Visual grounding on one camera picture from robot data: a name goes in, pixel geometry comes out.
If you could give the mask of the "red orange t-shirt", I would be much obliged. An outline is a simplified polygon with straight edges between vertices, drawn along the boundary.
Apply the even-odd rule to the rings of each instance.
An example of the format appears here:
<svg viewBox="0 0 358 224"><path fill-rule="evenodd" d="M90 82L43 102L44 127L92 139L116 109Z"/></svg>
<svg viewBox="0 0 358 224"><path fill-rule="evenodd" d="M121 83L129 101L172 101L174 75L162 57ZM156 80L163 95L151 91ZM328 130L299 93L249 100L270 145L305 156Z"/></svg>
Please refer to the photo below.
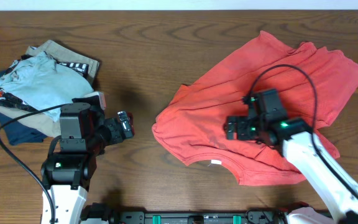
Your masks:
<svg viewBox="0 0 358 224"><path fill-rule="evenodd" d="M217 160L241 185L297 184L303 175L276 150L226 139L228 116L245 115L249 90L278 90L291 117L332 125L358 87L358 64L340 50L303 42L293 48L262 31L205 73L181 86L157 116L155 139L186 165Z"/></svg>

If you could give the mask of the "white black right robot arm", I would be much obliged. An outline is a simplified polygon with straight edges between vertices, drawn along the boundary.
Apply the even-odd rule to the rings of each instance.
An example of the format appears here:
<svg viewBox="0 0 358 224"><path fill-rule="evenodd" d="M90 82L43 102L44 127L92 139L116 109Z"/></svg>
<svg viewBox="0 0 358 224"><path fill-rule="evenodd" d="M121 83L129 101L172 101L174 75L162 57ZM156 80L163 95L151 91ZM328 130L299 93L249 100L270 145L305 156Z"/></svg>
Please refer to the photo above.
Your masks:
<svg viewBox="0 0 358 224"><path fill-rule="evenodd" d="M290 118L277 90L244 97L245 116L228 116L229 140L256 141L280 151L311 184L334 223L358 223L358 183L322 145L313 128L300 117Z"/></svg>

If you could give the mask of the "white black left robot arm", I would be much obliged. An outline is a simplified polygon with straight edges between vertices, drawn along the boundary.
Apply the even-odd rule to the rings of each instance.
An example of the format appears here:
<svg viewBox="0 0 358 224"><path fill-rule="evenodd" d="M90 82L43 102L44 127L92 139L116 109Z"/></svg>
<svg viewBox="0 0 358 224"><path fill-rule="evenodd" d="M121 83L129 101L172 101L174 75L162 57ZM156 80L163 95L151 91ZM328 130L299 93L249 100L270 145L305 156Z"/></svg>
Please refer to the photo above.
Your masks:
<svg viewBox="0 0 358 224"><path fill-rule="evenodd" d="M60 109L61 134L53 139L42 164L43 195L41 223L118 223L105 204L86 205L96 158L106 146L134 137L133 116L120 111L114 118L104 115L99 95L74 98Z"/></svg>

